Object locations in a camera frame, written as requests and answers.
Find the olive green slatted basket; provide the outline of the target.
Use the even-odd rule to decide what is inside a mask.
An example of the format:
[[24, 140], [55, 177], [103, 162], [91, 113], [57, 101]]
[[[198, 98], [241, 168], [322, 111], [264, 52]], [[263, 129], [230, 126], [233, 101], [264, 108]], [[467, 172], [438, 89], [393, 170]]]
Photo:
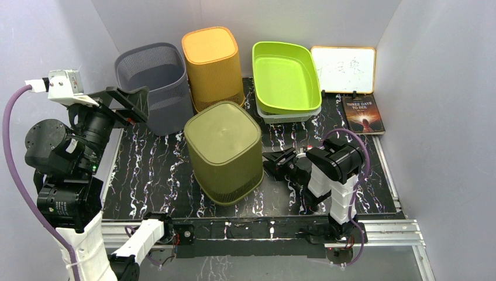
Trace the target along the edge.
[[185, 124], [184, 136], [195, 179], [215, 204], [234, 205], [263, 181], [261, 129], [238, 104], [201, 111]]

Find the orange slatted plastic basket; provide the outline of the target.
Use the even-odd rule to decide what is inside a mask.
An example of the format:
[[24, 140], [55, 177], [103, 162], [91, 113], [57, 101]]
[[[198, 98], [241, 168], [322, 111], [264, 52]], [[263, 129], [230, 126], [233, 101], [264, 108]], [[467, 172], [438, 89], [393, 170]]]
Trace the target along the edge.
[[196, 112], [223, 101], [244, 105], [239, 48], [228, 28], [189, 32], [181, 44]]

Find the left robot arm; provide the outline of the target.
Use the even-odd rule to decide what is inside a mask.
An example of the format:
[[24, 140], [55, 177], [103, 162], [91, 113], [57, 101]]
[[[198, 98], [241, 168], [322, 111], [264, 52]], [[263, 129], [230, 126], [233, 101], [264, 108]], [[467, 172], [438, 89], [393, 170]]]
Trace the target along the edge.
[[149, 89], [108, 87], [87, 105], [67, 107], [70, 122], [45, 119], [26, 135], [25, 162], [35, 169], [36, 207], [61, 250], [70, 280], [138, 280], [140, 264], [175, 229], [167, 213], [147, 213], [107, 254], [102, 234], [103, 181], [96, 177], [113, 129], [147, 122]]

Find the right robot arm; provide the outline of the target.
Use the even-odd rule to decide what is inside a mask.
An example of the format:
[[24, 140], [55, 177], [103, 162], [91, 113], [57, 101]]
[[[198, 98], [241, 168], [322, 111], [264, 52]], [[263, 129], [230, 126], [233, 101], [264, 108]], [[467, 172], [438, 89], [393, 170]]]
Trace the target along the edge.
[[352, 202], [355, 185], [367, 156], [359, 142], [327, 138], [321, 147], [298, 153], [294, 148], [264, 152], [263, 166], [276, 180], [288, 180], [301, 191], [306, 207], [331, 200], [328, 223], [309, 229], [309, 236], [336, 242], [351, 237], [356, 225]]

